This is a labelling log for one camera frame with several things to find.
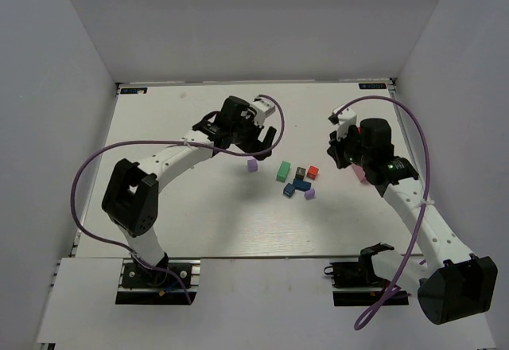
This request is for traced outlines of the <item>purple cube block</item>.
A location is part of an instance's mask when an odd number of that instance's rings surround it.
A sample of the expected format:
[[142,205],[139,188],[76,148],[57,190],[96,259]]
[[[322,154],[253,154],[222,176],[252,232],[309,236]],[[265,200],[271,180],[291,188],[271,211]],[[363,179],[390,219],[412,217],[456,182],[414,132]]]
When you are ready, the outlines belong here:
[[258,161],[256,159],[249,159],[247,161],[247,169],[250,173],[256,172],[258,170]]

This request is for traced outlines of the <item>pink plastic box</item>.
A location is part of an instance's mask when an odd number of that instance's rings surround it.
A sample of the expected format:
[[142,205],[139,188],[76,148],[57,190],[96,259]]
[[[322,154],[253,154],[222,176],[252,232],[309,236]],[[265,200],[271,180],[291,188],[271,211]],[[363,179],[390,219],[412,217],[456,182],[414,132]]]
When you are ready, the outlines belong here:
[[351,152],[351,163],[352,163],[352,170],[357,176],[360,183],[365,184],[367,182],[366,174],[363,170],[363,167],[361,165],[361,153],[362,153],[362,147],[360,145],[360,128],[358,126],[354,127],[353,130],[353,137],[352,137],[352,152]]

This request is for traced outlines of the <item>green rectangular block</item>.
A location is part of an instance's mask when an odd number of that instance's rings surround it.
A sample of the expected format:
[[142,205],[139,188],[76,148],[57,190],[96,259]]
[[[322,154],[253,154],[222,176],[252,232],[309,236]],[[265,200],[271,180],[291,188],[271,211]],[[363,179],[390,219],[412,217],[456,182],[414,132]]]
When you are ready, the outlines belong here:
[[291,164],[289,162],[283,161],[278,168],[276,180],[280,182],[285,181],[286,178],[288,177],[290,167]]

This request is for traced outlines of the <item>brown cube block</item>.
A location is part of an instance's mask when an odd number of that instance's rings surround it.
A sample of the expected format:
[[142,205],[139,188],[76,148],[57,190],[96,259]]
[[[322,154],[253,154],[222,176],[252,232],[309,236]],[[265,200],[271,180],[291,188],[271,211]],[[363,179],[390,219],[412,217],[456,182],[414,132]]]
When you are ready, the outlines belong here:
[[306,175],[306,168],[303,167],[297,167],[295,171],[295,178],[298,180],[303,180]]

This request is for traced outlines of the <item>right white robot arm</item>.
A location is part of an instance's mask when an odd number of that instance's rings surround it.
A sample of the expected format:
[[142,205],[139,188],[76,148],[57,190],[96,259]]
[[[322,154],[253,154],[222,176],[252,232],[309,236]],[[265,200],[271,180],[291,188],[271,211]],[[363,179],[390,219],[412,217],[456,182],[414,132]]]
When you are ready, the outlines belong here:
[[418,172],[394,153],[388,122],[346,114],[330,119],[337,129],[329,135],[328,155],[340,169],[361,167],[367,182],[417,236],[425,264],[408,262],[396,285],[417,298],[435,325],[487,312],[498,275],[495,263],[476,256],[425,202]]

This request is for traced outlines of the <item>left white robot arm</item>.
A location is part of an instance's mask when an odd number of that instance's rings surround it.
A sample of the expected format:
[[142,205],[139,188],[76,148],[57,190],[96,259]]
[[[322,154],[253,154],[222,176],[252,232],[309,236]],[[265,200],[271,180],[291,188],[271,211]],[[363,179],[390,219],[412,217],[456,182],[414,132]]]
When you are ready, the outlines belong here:
[[195,123],[179,140],[140,161],[119,161],[111,174],[102,209],[126,238],[132,257],[143,267],[165,268],[168,256],[153,228],[158,215],[159,193],[184,172],[230,146],[239,156],[264,160],[282,129],[265,128],[264,123],[281,108],[276,101],[259,95],[247,102],[229,96],[219,111],[212,111]]

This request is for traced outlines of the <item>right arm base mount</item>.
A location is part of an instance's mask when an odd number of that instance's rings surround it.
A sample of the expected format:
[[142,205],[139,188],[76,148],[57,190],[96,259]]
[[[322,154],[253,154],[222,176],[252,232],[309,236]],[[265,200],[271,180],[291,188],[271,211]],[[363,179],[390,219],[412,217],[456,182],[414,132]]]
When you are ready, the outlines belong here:
[[368,307],[377,302],[388,289],[389,280],[369,276],[359,261],[331,262],[324,268],[331,278],[335,307]]

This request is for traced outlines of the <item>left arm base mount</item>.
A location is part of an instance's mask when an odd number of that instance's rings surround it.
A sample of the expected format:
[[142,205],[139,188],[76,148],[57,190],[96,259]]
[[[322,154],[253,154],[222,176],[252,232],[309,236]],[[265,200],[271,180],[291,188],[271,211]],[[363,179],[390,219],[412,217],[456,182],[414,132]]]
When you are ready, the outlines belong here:
[[155,274],[134,260],[122,263],[116,305],[189,305],[194,302],[200,279],[199,260],[176,260],[168,268],[176,275]]

